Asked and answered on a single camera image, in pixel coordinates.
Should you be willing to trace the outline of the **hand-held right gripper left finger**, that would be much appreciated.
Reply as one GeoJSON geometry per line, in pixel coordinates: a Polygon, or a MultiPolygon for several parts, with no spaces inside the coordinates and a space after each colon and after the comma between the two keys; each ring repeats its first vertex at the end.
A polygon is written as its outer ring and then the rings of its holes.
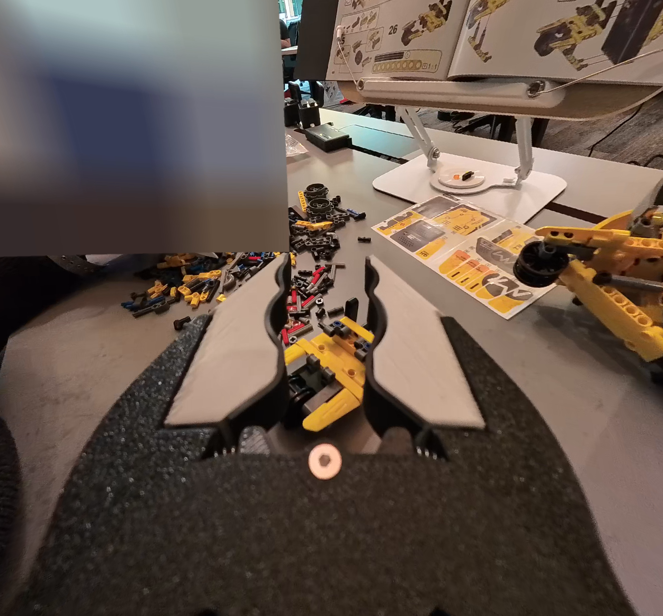
{"type": "Polygon", "coordinates": [[[214,309],[165,415],[164,427],[218,428],[236,440],[274,428],[288,406],[285,350],[291,258],[283,253],[214,309]]]}

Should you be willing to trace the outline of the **yellow and grey sticker sheet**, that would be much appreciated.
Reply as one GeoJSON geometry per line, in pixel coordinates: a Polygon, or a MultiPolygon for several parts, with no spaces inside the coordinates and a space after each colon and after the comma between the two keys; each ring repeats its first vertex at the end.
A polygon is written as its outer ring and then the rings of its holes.
{"type": "Polygon", "coordinates": [[[373,230],[507,320],[556,287],[514,274],[521,249],[540,240],[533,229],[457,197],[436,195],[373,230]]]}

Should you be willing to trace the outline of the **pile of small building pieces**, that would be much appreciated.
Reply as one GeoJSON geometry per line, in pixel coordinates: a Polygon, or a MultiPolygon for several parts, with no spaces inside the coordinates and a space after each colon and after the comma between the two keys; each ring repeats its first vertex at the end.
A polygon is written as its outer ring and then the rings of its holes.
{"type": "MultiPolygon", "coordinates": [[[[333,215],[309,217],[306,213],[308,200],[303,190],[297,195],[298,201],[287,211],[291,286],[286,293],[287,317],[282,330],[302,320],[312,325],[311,332],[319,324],[317,310],[325,310],[324,317],[330,320],[329,311],[345,304],[332,307],[326,303],[326,295],[335,286],[339,272],[345,268],[345,264],[336,259],[341,248],[338,231],[350,220],[364,220],[366,214],[343,208],[342,198],[331,197],[328,193],[326,199],[336,205],[333,215]],[[334,226],[330,230],[309,231],[293,228],[296,221],[332,221],[334,226]]],[[[155,266],[136,274],[147,285],[142,291],[131,292],[128,301],[121,302],[120,306],[134,318],[141,318],[163,314],[179,302],[191,310],[213,302],[220,304],[275,263],[280,255],[269,250],[163,255],[155,266]]],[[[286,347],[282,330],[280,340],[286,347]]]]}

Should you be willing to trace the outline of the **open instruction booklet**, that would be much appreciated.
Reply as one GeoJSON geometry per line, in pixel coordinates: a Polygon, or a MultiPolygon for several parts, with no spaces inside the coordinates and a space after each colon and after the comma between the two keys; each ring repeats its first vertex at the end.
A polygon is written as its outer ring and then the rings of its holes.
{"type": "Polygon", "coordinates": [[[662,84],[662,0],[339,0],[332,81],[662,84]]]}

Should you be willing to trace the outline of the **white book stand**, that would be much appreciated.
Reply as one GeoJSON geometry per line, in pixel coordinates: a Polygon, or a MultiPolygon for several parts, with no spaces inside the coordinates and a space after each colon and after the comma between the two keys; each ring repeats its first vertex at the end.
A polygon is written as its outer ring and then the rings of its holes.
{"type": "Polygon", "coordinates": [[[434,192],[448,193],[516,221],[527,221],[557,197],[566,182],[535,171],[534,118],[586,121],[614,114],[662,90],[662,36],[637,48],[627,33],[618,48],[609,29],[607,52],[589,39],[589,57],[573,65],[562,52],[588,40],[573,35],[568,23],[536,33],[511,26],[493,31],[488,45],[480,26],[459,40],[451,77],[458,81],[419,81],[414,72],[353,73],[353,89],[361,100],[394,104],[422,156],[373,181],[377,192],[417,203],[434,192]],[[461,111],[485,111],[515,118],[518,161],[507,166],[483,156],[441,153],[412,109],[419,105],[461,111]]]}

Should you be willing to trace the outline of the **large yellow toy model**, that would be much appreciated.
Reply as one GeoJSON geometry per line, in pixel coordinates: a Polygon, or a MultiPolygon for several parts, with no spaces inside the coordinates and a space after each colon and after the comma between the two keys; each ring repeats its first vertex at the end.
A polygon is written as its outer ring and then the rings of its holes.
{"type": "Polygon", "coordinates": [[[662,385],[662,202],[592,228],[549,226],[518,254],[517,280],[565,287],[662,385]]]}

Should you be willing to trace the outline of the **small yellow wheeled toy assembly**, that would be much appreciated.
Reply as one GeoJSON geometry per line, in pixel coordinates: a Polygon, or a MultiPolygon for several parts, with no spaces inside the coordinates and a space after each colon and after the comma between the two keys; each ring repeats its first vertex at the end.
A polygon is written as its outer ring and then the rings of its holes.
{"type": "Polygon", "coordinates": [[[366,361],[373,333],[357,322],[359,300],[316,312],[320,333],[307,338],[310,323],[299,320],[282,330],[288,405],[282,419],[286,429],[321,432],[363,401],[366,361]]]}

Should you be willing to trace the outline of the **black divider board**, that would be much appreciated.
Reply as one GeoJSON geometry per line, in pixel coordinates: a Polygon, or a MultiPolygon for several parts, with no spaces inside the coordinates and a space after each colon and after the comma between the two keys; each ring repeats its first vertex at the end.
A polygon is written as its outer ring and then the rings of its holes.
{"type": "Polygon", "coordinates": [[[302,0],[296,54],[296,79],[329,81],[327,71],[336,50],[336,17],[340,0],[302,0]]]}

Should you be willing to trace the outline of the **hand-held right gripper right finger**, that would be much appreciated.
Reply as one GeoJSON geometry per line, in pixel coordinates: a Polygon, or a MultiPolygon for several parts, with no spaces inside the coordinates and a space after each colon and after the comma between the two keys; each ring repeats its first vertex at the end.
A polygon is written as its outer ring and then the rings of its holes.
{"type": "Polygon", "coordinates": [[[376,256],[365,260],[367,321],[364,414],[384,437],[392,428],[484,430],[486,423],[440,311],[376,256]]]}

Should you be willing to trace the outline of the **flat black device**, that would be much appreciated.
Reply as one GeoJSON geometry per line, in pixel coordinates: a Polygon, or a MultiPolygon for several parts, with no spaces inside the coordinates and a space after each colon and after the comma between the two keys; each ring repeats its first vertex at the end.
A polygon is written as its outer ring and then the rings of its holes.
{"type": "Polygon", "coordinates": [[[352,147],[351,136],[328,123],[306,128],[303,134],[311,144],[324,152],[352,147]]]}

